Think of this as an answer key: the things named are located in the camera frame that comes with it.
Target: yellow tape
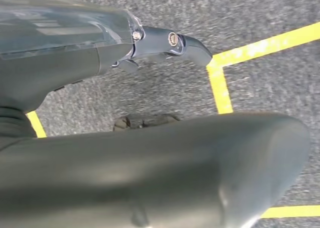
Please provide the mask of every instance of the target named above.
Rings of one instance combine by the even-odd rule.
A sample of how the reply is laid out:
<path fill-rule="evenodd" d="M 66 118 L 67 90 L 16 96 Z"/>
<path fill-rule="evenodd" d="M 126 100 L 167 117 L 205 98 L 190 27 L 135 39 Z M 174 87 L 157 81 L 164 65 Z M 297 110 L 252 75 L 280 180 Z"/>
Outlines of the yellow tape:
<path fill-rule="evenodd" d="M 28 113 L 26 114 L 26 116 L 30 120 L 32 126 L 35 131 L 36 136 L 38 138 L 47 137 L 46 133 L 45 132 L 44 128 L 42 127 L 42 123 L 40 122 L 39 118 L 35 113 L 35 111 Z"/>
<path fill-rule="evenodd" d="M 207 65 L 207 71 L 217 112 L 219 114 L 232 113 L 232 106 L 223 74 L 223 67 L 210 62 Z"/>
<path fill-rule="evenodd" d="M 320 39 L 320 22 L 279 34 L 239 48 L 215 54 L 207 65 L 208 77 L 219 114 L 233 112 L 223 67 L 285 50 Z"/>
<path fill-rule="evenodd" d="M 272 207 L 261 218 L 320 217 L 320 205 Z"/>
<path fill-rule="evenodd" d="M 215 54 L 211 63 L 213 67 L 235 65 L 318 39 L 320 22 Z"/>

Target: translucent plastic cover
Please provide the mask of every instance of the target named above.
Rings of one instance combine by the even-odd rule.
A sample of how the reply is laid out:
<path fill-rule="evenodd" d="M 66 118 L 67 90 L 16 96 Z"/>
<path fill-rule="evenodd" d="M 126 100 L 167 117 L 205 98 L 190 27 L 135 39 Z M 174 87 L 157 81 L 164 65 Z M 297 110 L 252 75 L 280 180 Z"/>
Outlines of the translucent plastic cover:
<path fill-rule="evenodd" d="M 78 0 L 0 0 L 0 57 L 133 44 L 143 33 L 128 11 Z"/>

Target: metal screw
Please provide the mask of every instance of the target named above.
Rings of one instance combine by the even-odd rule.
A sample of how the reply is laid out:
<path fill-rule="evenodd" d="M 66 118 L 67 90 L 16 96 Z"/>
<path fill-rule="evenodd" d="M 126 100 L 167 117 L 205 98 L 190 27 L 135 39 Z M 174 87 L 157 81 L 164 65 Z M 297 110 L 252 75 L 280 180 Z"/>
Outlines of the metal screw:
<path fill-rule="evenodd" d="M 169 41 L 169 44 L 171 46 L 175 47 L 178 44 L 179 37 L 178 37 L 177 34 L 176 34 L 174 32 L 171 32 L 171 33 L 169 33 L 168 40 Z"/>
<path fill-rule="evenodd" d="M 134 33 L 132 33 L 132 37 L 134 40 L 141 40 L 143 36 L 139 31 L 134 31 Z"/>

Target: yellow line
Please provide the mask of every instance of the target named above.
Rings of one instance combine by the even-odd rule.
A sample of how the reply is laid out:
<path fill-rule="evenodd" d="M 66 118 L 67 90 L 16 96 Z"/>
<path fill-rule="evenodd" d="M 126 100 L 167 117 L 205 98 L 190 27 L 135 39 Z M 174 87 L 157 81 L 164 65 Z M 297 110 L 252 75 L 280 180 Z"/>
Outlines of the yellow line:
<path fill-rule="evenodd" d="M 32 111 L 26 114 L 26 116 L 30 120 L 32 126 L 35 131 L 38 138 L 45 138 L 47 137 L 39 118 L 38 117 L 35 111 Z"/>
<path fill-rule="evenodd" d="M 232 113 L 232 105 L 223 74 L 223 67 L 210 62 L 207 65 L 207 71 L 217 112 L 219 114 Z"/>
<path fill-rule="evenodd" d="M 215 54 L 207 65 L 219 114 L 233 112 L 223 67 L 262 57 L 320 39 L 320 22 L 279 34 L 239 48 Z"/>
<path fill-rule="evenodd" d="M 215 54 L 212 57 L 211 66 L 235 65 L 318 39 L 320 22 Z"/>
<path fill-rule="evenodd" d="M 272 207 L 261 218 L 320 217 L 320 205 Z"/>

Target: bolt head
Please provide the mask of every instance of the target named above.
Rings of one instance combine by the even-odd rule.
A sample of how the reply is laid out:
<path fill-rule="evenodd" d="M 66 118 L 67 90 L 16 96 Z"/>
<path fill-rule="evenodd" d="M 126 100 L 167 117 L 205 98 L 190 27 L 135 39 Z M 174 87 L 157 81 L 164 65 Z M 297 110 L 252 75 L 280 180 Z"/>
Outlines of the bolt head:
<path fill-rule="evenodd" d="M 139 31 L 134 31 L 132 33 L 132 37 L 133 37 L 134 40 L 141 40 L 143 35 L 141 33 L 140 33 Z"/>
<path fill-rule="evenodd" d="M 175 47 L 178 44 L 179 37 L 178 37 L 177 34 L 176 34 L 174 32 L 171 32 L 171 33 L 169 33 L 168 40 L 169 41 L 169 44 L 171 46 Z"/>

